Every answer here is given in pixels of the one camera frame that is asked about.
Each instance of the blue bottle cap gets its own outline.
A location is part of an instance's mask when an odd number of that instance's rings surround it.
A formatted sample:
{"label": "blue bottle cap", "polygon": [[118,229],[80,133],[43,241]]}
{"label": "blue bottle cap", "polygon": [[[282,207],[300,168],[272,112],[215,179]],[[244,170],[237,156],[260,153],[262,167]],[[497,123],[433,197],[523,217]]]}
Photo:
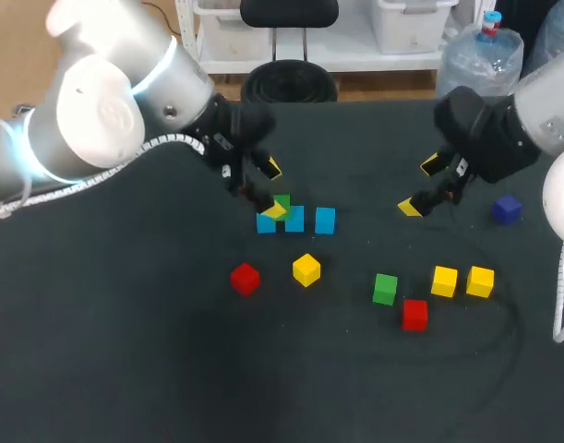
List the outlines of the blue bottle cap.
{"label": "blue bottle cap", "polygon": [[503,16],[498,11],[485,12],[485,21],[488,23],[499,23],[502,19]]}

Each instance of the white cable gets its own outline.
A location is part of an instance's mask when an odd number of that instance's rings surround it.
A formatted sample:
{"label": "white cable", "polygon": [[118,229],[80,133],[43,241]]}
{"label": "white cable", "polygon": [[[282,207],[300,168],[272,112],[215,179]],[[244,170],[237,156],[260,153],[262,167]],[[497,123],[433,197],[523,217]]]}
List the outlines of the white cable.
{"label": "white cable", "polygon": [[31,183],[29,184],[29,189],[26,184],[26,186],[23,189],[22,199],[0,205],[0,218],[7,217],[14,210],[18,210],[23,206],[27,207],[27,206],[39,205],[40,203],[58,200],[59,198],[64,198],[77,194],[78,192],[84,191],[85,189],[90,189],[98,185],[99,183],[102,183],[105,180],[110,179],[111,177],[122,171],[124,168],[126,168],[126,166],[128,166],[131,162],[133,162],[135,159],[137,159],[139,156],[141,156],[148,150],[156,148],[157,146],[161,146],[162,144],[165,143],[173,143],[173,142],[185,143],[189,145],[193,150],[202,154],[205,151],[204,145],[200,141],[190,136],[185,136],[183,134],[168,134],[157,138],[153,138],[152,140],[149,140],[146,143],[144,143],[142,145],[142,148],[136,153],[134,158],[129,162],[120,164],[119,166],[116,166],[113,169],[107,170],[101,174],[94,175],[93,177],[84,180],[80,183],[77,183],[76,185],[64,187],[62,189],[58,189],[57,191],[49,192],[47,194],[41,194],[39,196],[26,198],[26,196],[29,196],[30,194]]}
{"label": "white cable", "polygon": [[555,309],[555,323],[552,328],[552,339],[557,343],[564,341],[564,327],[562,326],[562,310],[564,308],[564,243],[560,249],[558,262],[557,307]]}

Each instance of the white plastic container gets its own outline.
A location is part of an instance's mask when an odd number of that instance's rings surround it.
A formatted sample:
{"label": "white plastic container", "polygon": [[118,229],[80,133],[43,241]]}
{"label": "white plastic container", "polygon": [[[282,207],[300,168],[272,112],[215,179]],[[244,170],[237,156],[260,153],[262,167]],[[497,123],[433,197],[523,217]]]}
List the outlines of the white plastic container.
{"label": "white plastic container", "polygon": [[432,53],[439,48],[452,6],[458,0],[370,0],[381,53]]}
{"label": "white plastic container", "polygon": [[240,0],[195,0],[194,12],[204,29],[204,48],[208,47],[212,59],[226,62],[270,58],[271,30],[248,26],[238,6],[220,8],[234,3],[240,6]]}

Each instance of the plastic water jug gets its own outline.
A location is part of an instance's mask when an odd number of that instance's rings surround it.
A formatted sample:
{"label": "plastic water jug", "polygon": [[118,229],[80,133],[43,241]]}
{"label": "plastic water jug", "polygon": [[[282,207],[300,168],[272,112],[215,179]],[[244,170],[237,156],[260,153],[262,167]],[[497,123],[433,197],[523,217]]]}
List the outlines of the plastic water jug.
{"label": "plastic water jug", "polygon": [[526,65],[529,74],[564,52],[564,0],[554,5],[540,27]]}
{"label": "plastic water jug", "polygon": [[523,40],[512,30],[500,29],[501,14],[485,12],[482,29],[466,28],[444,48],[438,70],[437,97],[459,86],[479,95],[512,92],[522,72]]}

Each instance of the cyan cube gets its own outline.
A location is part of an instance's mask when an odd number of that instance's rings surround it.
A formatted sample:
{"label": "cyan cube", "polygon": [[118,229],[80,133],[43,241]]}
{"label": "cyan cube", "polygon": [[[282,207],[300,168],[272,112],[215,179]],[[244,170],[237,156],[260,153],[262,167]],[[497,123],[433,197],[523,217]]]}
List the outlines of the cyan cube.
{"label": "cyan cube", "polygon": [[304,206],[291,206],[290,216],[285,222],[285,232],[303,233],[304,232]]}
{"label": "cyan cube", "polygon": [[315,233],[335,233],[335,208],[317,208]]}
{"label": "cyan cube", "polygon": [[514,196],[498,198],[493,205],[493,218],[500,224],[515,222],[522,215],[522,203]]}
{"label": "cyan cube", "polygon": [[275,220],[266,215],[257,214],[257,233],[275,233]]}

